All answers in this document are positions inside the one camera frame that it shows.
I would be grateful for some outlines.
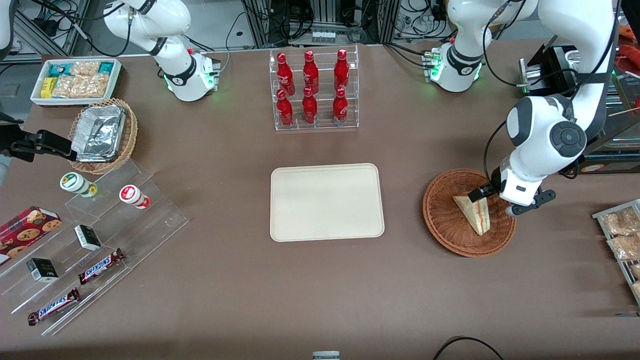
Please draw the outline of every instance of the aluminum foil package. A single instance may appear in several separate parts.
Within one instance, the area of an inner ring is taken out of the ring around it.
[[[117,105],[84,109],[71,144],[71,149],[77,152],[77,161],[116,160],[126,117],[126,111]]]

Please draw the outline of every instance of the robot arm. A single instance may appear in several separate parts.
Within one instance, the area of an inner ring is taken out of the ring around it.
[[[122,3],[107,4],[104,13]],[[182,1],[126,0],[124,3],[135,11],[130,13],[129,7],[123,6],[105,17],[104,22],[114,35],[129,39],[156,59],[169,90],[178,99],[195,101],[217,89],[219,72],[216,69],[220,64],[213,64],[201,54],[191,54],[178,37],[191,26],[191,14]]]
[[[13,16],[18,5],[18,0],[0,0],[0,60],[9,54],[13,44]]]
[[[525,97],[509,112],[507,131],[516,149],[494,170],[491,184],[474,190],[469,197],[477,200],[498,192],[516,204],[512,215],[541,205],[542,180],[573,163],[584,151],[584,131],[593,121],[605,86],[597,79],[590,83],[589,78],[608,74],[611,53],[614,15],[610,1],[540,0],[538,14],[546,27],[576,46],[579,76],[587,80],[572,99],[561,95]],[[548,201],[555,194],[546,196]]]
[[[474,82],[480,70],[483,57],[483,37],[485,46],[491,42],[490,31],[484,31],[491,24],[506,24],[514,19],[526,19],[538,5],[538,0],[451,0],[447,14],[458,28],[456,41],[434,48],[432,54],[439,59],[432,61],[435,66],[430,80],[450,92],[462,92]]]

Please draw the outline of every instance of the acrylic display stand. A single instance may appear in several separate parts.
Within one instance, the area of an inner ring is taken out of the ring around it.
[[[31,312],[78,288],[82,299],[79,303],[64,307],[33,327],[43,336],[56,334],[187,224],[189,220],[160,192],[151,177],[135,161],[123,162],[96,180],[96,196],[85,199],[76,195],[57,211],[63,223],[53,234],[0,268],[3,301],[12,314],[24,318],[24,326],[28,326]],[[151,205],[136,209],[120,201],[118,193],[127,184],[140,188],[151,199]],[[89,251],[80,246],[74,232],[78,224],[93,228],[102,242],[100,250]],[[81,286],[78,274],[117,248],[121,248],[126,258]],[[50,259],[59,279],[49,284],[34,281],[26,265],[31,258]]]
[[[618,211],[627,209],[627,208],[632,208],[635,212],[636,212],[636,216],[638,218],[640,218],[640,200],[634,200],[634,201],[630,201],[627,202],[626,204],[622,204],[619,206],[616,206],[615,208],[611,208],[611,209],[607,209],[605,211],[601,211],[599,213],[593,214],[591,217],[594,219],[598,220],[598,223],[600,224],[600,227],[602,228],[602,231],[604,232],[605,236],[607,237],[607,244],[609,245],[609,247],[611,248],[611,250],[615,253],[616,251],[613,249],[613,247],[611,246],[611,240],[614,238],[614,236],[611,235],[611,232],[609,231],[609,228],[605,225],[603,218],[605,215],[607,214],[611,214],[611,213],[617,213]],[[636,277],[634,276],[634,274],[631,272],[631,266],[634,266],[635,264],[640,263],[640,260],[635,259],[635,260],[618,260],[618,265],[620,266],[620,268],[622,269],[622,274],[624,274],[625,279],[627,280],[627,284],[629,285],[629,287],[631,287],[631,284],[633,284],[636,281],[640,281],[640,279],[636,279]],[[640,306],[640,296],[638,294],[636,294],[635,291],[633,291],[633,289],[631,289],[631,292],[634,294],[634,297],[636,298],[636,302],[638,304],[638,306]]]
[[[349,63],[349,85],[346,88],[346,99],[349,103],[347,108],[347,121],[343,126],[336,126],[333,123],[333,100],[335,99],[335,89],[333,87],[333,68],[338,58],[338,50],[345,49],[347,51],[347,62]],[[304,119],[302,109],[303,89],[305,81],[302,69],[305,66],[305,50],[298,48],[288,48],[271,50],[269,54],[269,77],[271,78],[271,99],[273,101],[273,118],[277,131],[294,131],[294,130],[313,130],[313,129],[344,129],[358,127],[360,124],[358,99],[360,97],[359,78],[358,78],[358,47],[322,47],[314,48],[314,59],[318,65],[320,77],[320,91],[315,94],[318,103],[318,117],[314,125],[307,124]],[[284,53],[287,55],[287,63],[293,71],[293,83],[296,87],[296,93],[289,97],[293,107],[293,126],[284,127],[278,116],[276,108],[276,91],[280,88],[278,83],[278,62],[276,55]]]

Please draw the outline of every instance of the snickers bar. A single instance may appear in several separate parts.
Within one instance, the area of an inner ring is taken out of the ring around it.
[[[40,309],[40,311],[35,311],[29,314],[29,326],[34,326],[35,324],[41,322],[47,316],[55,313],[56,311],[60,311],[63,307],[73,303],[80,301],[80,293],[77,288],[73,288],[70,293],[61,297],[60,299],[52,302],[46,307]]]
[[[102,261],[100,261],[96,265],[91,266],[89,270],[78,275],[78,278],[80,278],[80,285],[86,284],[89,280],[100,275],[102,272],[112,267],[115,263],[122,260],[123,258],[124,254],[122,254],[122,250],[120,250],[120,248],[117,248],[114,252],[110,253],[109,256],[102,259]]]

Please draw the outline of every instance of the beige tray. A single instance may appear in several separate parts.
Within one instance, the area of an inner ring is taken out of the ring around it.
[[[376,238],[385,231],[373,164],[277,168],[271,173],[271,238]]]

